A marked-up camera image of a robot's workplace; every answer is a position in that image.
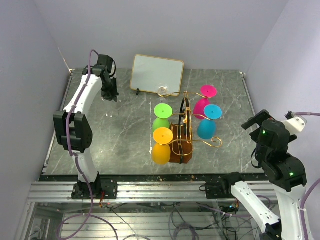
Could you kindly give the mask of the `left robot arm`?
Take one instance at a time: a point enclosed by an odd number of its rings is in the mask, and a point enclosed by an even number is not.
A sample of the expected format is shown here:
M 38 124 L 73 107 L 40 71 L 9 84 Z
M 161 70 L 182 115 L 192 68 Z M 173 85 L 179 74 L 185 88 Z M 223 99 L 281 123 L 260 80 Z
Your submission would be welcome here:
M 104 101 L 118 100 L 116 62 L 109 55 L 98 55 L 95 65 L 88 64 L 83 69 L 74 96 L 63 110 L 53 115 L 57 143 L 69 152 L 78 174 L 71 194 L 74 200 L 117 197 L 117 183 L 101 179 L 90 150 L 94 134 L 87 114 L 97 94 L 101 94 Z

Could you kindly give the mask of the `clear wine glass front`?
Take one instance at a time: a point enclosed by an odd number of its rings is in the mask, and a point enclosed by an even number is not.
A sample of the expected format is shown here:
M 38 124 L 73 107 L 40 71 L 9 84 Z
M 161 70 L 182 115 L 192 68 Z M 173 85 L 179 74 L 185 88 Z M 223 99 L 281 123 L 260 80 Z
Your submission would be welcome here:
M 109 101 L 104 99 L 103 97 L 101 98 L 101 100 L 106 105 L 105 116 L 107 118 L 116 118 L 119 115 L 118 102 L 114 100 Z

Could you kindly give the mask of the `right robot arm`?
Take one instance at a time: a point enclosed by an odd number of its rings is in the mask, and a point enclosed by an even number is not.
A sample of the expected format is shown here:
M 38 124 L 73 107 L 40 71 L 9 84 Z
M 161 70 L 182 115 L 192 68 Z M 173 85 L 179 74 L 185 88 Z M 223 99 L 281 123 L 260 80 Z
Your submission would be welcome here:
M 250 188 L 244 176 L 232 172 L 222 176 L 218 183 L 200 186 L 208 198 L 218 194 L 221 198 L 234 197 L 245 207 L 255 220 L 264 240 L 312 240 L 306 202 L 319 185 L 317 180 L 307 188 L 306 169 L 301 160 L 289 154 L 289 143 L 306 127 L 306 116 L 319 116 L 315 112 L 288 112 L 284 121 L 274 119 L 263 109 L 242 124 L 247 130 L 253 125 L 258 128 L 250 133 L 256 147 L 252 152 L 271 183 L 277 197 L 280 216 L 274 214 Z

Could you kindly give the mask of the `orange wine glass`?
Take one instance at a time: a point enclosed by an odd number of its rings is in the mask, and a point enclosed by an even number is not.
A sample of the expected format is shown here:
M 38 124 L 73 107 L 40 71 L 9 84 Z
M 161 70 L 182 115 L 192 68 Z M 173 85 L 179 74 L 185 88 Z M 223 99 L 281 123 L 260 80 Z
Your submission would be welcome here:
M 173 132 L 169 128 L 159 127 L 153 132 L 153 140 L 155 145 L 151 152 L 152 160 L 158 165 L 167 164 L 171 158 Z

